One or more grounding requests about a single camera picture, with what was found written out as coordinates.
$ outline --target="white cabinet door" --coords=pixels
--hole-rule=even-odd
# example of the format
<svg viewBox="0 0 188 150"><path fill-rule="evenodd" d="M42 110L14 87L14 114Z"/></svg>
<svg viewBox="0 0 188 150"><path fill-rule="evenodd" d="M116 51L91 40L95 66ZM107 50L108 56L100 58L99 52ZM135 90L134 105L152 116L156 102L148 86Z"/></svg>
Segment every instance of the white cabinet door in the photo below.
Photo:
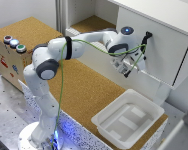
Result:
<svg viewBox="0 0 188 150"><path fill-rule="evenodd" d="M139 44L146 31L153 34L146 49L146 72L173 86L188 50L188 36L130 10L120 8L117 30L133 27Z"/></svg>

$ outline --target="green cable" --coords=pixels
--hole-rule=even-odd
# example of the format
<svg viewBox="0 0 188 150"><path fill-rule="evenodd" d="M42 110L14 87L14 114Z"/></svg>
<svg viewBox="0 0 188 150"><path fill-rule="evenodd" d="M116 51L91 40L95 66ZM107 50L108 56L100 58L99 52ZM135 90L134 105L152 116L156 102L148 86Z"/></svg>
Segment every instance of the green cable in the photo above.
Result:
<svg viewBox="0 0 188 150"><path fill-rule="evenodd" d="M130 50L126 51L126 52L122 52L122 53L108 53L108 52L103 51L102 49L98 48L97 46L95 46L95 45L93 45L93 44L91 44L91 43L89 43L89 42L87 42L87 41L78 40L78 39L74 39L74 40L72 40L72 41L84 42L84 43L86 43L86 44L88 44L88 45L91 45L92 47L96 48L97 50L101 51L102 53L109 54L109 55L122 55L122 54L126 54L126 53L129 53L129 52L131 52L131 51L133 51L133 50L135 50L135 49L138 49L138 48L140 48L140 47L143 47L143 46L144 46L145 49L146 49L146 45L143 44L143 45L139 45L139 46L137 46L137 47L135 47L135 48L133 48L133 49L130 49ZM58 116L57 116L56 125L55 125L55 128L54 128L54 135L55 135L55 131L56 131L57 126L58 126L58 121L59 121L60 111L61 111L61 99L62 99L62 95L63 95L63 81L64 81L64 77L63 77L63 51L64 51L64 49L65 49L65 47L66 47L66 44L67 44L67 43L64 44L64 46L63 46L63 48L62 48L62 52L61 52L62 85L61 85L61 94L60 94L60 99L59 99ZM135 67L136 64L138 63L138 61L139 61L139 59L141 58L142 54L145 52L145 49L144 49L144 51L141 53L141 55L139 56L139 58L137 59L137 61L134 63L134 65L133 65L131 71L134 69L134 67ZM51 143L51 148L52 148L52 150L53 150L53 142L54 142L54 137L53 137L53 140L52 140L52 143Z"/></svg>

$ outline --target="white plastic tub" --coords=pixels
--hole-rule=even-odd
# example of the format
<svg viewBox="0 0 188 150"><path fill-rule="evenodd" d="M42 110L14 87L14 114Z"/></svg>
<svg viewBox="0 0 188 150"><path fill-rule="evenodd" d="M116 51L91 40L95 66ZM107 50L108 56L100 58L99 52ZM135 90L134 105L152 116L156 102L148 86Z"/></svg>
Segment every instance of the white plastic tub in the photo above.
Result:
<svg viewBox="0 0 188 150"><path fill-rule="evenodd" d="M163 115L164 109L127 90L92 118L99 133L120 149L130 149Z"/></svg>

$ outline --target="brown cork surface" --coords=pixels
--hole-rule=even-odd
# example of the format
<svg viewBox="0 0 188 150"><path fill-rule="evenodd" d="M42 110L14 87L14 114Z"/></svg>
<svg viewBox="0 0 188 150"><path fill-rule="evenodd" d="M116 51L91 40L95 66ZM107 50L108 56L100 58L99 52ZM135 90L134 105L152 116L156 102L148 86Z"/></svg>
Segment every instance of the brown cork surface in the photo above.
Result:
<svg viewBox="0 0 188 150"><path fill-rule="evenodd" d="M114 150L117 150L98 133L97 127L91 122L91 118L124 93L125 89L78 60L64 61L63 67L64 90L61 108ZM61 91L60 69L56 77L49 81L49 85L51 93L59 100ZM139 150L166 119L167 116L163 115L131 150Z"/></svg>
<svg viewBox="0 0 188 150"><path fill-rule="evenodd" d="M61 33L42 23L34 17L24 19L0 29L0 41L4 36L11 35L18 39L20 44L24 44L28 52L42 43L47 43L51 39L62 36Z"/></svg>
<svg viewBox="0 0 188 150"><path fill-rule="evenodd" d="M103 30L106 28L116 28L114 24L107 22L97 16L92 16L86 20L83 20L77 24L72 25L71 27L81 33Z"/></svg>

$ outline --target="wooden box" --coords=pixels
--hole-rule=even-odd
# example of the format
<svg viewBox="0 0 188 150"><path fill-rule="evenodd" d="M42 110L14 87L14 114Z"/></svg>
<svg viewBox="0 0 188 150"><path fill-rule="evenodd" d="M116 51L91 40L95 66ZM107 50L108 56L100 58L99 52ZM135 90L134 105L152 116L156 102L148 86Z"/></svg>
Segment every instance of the wooden box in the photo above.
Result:
<svg viewBox="0 0 188 150"><path fill-rule="evenodd" d="M4 36L10 35L26 46L26 53L19 54L9 45L4 44ZM16 86L21 86L18 79L24 81L23 70L31 63L32 50L38 44L47 43L51 39L62 36L61 33L30 17L0 29L0 73Z"/></svg>

